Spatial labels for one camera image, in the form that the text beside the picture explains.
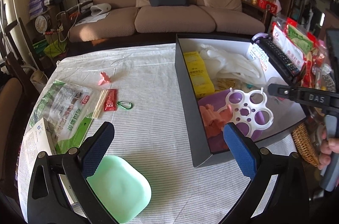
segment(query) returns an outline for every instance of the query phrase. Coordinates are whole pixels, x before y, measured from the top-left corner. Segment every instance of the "yellow box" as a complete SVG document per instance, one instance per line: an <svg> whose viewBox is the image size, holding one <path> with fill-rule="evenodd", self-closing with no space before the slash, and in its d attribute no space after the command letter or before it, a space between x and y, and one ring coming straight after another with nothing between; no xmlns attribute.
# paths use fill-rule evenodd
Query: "yellow box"
<svg viewBox="0 0 339 224"><path fill-rule="evenodd" d="M192 81L195 96L203 98L214 93L214 85L208 76L205 63L198 52L184 53L184 59Z"/></svg>

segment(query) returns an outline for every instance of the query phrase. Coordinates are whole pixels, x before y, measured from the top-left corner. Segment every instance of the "kfc ketchup packet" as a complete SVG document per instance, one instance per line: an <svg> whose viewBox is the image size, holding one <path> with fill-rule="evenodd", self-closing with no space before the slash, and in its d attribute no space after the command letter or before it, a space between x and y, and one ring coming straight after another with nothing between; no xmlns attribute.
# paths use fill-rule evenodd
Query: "kfc ketchup packet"
<svg viewBox="0 0 339 224"><path fill-rule="evenodd" d="M110 89L108 91L105 103L104 111L116 111L117 109L117 89Z"/></svg>

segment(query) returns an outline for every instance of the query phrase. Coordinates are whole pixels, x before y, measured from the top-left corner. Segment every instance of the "green plate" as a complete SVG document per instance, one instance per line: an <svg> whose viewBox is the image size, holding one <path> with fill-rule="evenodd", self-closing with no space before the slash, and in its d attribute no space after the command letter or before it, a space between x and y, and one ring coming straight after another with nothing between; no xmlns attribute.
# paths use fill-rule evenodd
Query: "green plate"
<svg viewBox="0 0 339 224"><path fill-rule="evenodd" d="M150 202L147 179L124 159L107 155L87 181L101 203L119 222L135 218Z"/></svg>

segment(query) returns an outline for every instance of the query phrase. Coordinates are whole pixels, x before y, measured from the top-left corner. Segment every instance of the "green carabiner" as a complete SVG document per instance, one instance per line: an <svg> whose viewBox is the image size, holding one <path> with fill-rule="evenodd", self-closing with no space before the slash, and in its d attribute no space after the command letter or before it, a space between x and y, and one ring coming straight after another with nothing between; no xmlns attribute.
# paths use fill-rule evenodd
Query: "green carabiner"
<svg viewBox="0 0 339 224"><path fill-rule="evenodd" d="M132 103L127 103L127 102L122 102L122 101L118 101L117 106L120 106L121 108L123 108L125 110L130 110L133 107Z"/></svg>

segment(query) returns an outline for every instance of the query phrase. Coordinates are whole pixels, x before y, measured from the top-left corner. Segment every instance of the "black box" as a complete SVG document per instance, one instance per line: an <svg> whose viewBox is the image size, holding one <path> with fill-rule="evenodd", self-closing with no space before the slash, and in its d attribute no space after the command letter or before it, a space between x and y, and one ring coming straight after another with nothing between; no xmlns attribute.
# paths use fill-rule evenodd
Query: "black box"
<svg viewBox="0 0 339 224"><path fill-rule="evenodd" d="M233 156L230 151L211 152L209 148L198 102L183 57L183 53L185 52L196 51L194 45L197 43L209 44L215 48L228 50L229 52L238 54L244 54L244 51L247 51L248 47L252 44L250 43L250 39L242 37L200 34L177 35L175 69L185 114L192 162L194 167L203 167L227 162L232 160ZM279 70L276 70L271 64L269 64L269 68L271 68L270 72L276 74L274 77L280 76ZM267 147L285 138L306 117L302 107L296 103L291 107L291 113L287 113L287 115L288 118L286 120L282 121L280 119L276 124L273 122L272 126L263 132L263 134L265 133L265 138L259 138L258 141L256 141L256 145L259 148Z"/></svg>

